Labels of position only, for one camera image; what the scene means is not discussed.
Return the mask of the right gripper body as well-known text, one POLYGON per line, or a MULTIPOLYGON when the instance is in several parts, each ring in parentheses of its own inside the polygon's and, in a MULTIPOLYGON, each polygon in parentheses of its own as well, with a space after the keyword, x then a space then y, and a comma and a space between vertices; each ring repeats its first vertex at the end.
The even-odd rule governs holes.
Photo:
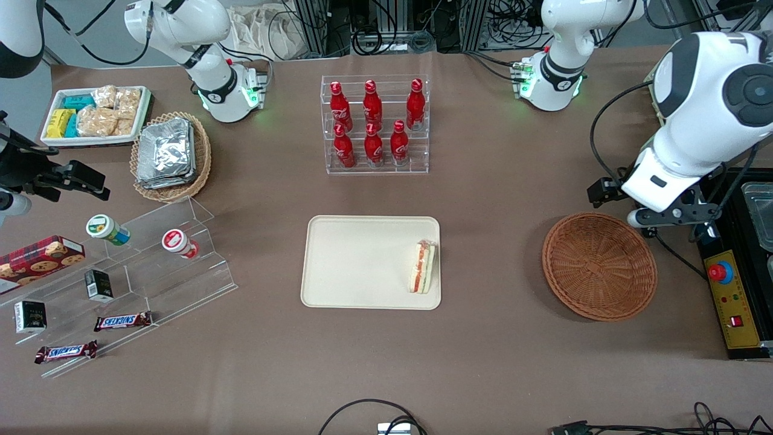
POLYGON ((54 168, 59 166, 49 157, 59 152, 56 148, 34 145, 25 138, 2 138, 2 187, 58 202, 61 192, 46 185, 46 177, 53 175, 54 168))

